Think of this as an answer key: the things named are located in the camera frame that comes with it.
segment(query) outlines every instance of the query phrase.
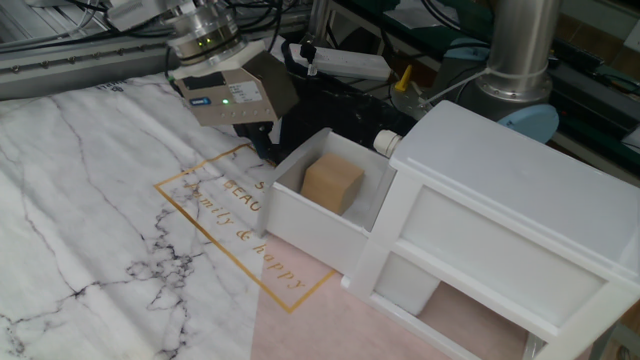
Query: gold rectangular border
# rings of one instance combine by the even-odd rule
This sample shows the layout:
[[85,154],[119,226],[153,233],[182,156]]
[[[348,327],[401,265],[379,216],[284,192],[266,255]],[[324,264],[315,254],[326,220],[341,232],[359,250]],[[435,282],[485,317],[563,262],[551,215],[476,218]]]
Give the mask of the gold rectangular border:
[[211,234],[209,234],[209,232],[207,232],[193,217],[191,217],[191,215],[189,215],[183,208],[182,206],[178,205],[178,203],[176,203],[169,195],[167,195],[167,193],[164,192],[164,190],[162,190],[160,187],[170,181],[173,181],[175,179],[178,179],[198,168],[203,167],[206,163],[209,162],[214,162],[216,160],[220,160],[221,158],[233,154],[234,152],[242,149],[243,147],[248,147],[251,149],[251,147],[249,146],[249,144],[243,144],[240,145],[238,147],[235,147],[234,149],[231,149],[229,151],[223,152],[222,154],[214,157],[213,159],[209,159],[209,160],[205,160],[203,162],[201,162],[200,164],[192,167],[191,169],[185,170],[183,172],[181,172],[180,174],[173,176],[167,180],[164,180],[162,182],[159,182],[155,185],[153,185],[153,187],[156,188],[156,190],[160,193],[160,195],[164,196],[165,199],[167,199],[167,201],[169,203],[171,203],[171,205],[173,205],[178,211],[180,211],[180,213],[182,213],[182,215],[187,218],[187,220],[189,220],[193,226],[196,227],[196,229],[200,230],[200,232],[207,238],[209,239],[209,241],[211,241],[218,249],[220,249],[220,251],[222,251],[225,255],[227,255],[227,257],[229,257],[229,259],[231,259],[231,261],[233,261],[240,269],[242,269],[242,271],[244,271],[245,274],[247,274],[247,276],[249,276],[251,278],[251,280],[253,280],[256,284],[258,284],[262,290],[264,290],[267,294],[269,294],[269,296],[271,296],[271,298],[273,298],[273,300],[275,300],[278,305],[280,305],[280,307],[282,307],[284,309],[284,311],[286,311],[287,313],[291,314],[295,309],[297,309],[300,305],[302,305],[302,303],[307,300],[309,298],[309,296],[311,296],[316,290],[318,290],[318,288],[324,284],[327,280],[329,280],[329,278],[331,276],[333,276],[333,274],[336,273],[335,270],[331,270],[329,271],[329,273],[322,278],[319,282],[317,282],[311,289],[309,289],[309,291],[307,291],[304,295],[302,295],[302,297],[300,299],[298,299],[298,301],[295,302],[295,304],[293,304],[291,307],[289,307],[287,304],[284,303],[284,301],[282,301],[278,295],[276,295],[271,289],[269,289],[269,287],[267,287],[262,281],[260,281],[260,279],[258,279],[255,275],[253,275],[251,273],[251,271],[249,271],[249,269],[247,269],[244,264],[242,264],[240,262],[240,260],[238,260],[238,258],[236,258],[232,253],[229,252],[229,250],[227,250],[224,246],[222,246],[222,244],[220,244],[213,236],[211,236]]

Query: blue label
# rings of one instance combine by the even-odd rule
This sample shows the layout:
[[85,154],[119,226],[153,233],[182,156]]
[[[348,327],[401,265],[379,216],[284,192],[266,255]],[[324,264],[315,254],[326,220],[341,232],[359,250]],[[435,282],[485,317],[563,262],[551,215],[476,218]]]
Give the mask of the blue label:
[[189,100],[191,106],[202,106],[202,105],[211,105],[211,100],[209,98],[197,98]]

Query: metal pole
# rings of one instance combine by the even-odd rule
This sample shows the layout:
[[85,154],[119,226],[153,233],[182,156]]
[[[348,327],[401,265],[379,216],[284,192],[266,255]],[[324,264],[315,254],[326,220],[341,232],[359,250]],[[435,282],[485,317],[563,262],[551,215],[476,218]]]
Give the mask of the metal pole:
[[548,101],[552,84],[545,70],[560,4],[561,0],[500,2],[487,64],[490,74],[476,80],[480,92],[470,108],[500,118]]

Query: marble pattern surface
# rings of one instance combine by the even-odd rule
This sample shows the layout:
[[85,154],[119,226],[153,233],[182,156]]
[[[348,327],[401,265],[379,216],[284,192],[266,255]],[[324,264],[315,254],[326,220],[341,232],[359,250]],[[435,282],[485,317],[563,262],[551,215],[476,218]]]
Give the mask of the marble pattern surface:
[[232,134],[160,76],[0,103],[0,358],[249,359],[258,285],[153,186]]

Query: blue object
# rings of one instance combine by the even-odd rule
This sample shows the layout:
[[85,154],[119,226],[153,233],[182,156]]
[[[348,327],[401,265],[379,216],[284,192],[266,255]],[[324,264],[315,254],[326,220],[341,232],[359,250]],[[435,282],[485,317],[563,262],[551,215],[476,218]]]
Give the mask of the blue object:
[[533,105],[520,109],[498,121],[498,124],[543,144],[555,134],[559,123],[558,112],[553,106],[547,104]]
[[[458,45],[458,44],[486,44],[486,43],[476,39],[469,39],[469,38],[455,39],[451,42],[451,45]],[[459,48],[459,49],[449,50],[447,51],[446,54],[444,54],[444,57],[449,59],[485,61],[489,57],[490,52],[491,52],[491,49],[488,49],[488,48],[468,47],[468,48]]]
[[197,98],[189,100],[191,106],[202,106],[202,105],[211,105],[211,99],[208,97]]

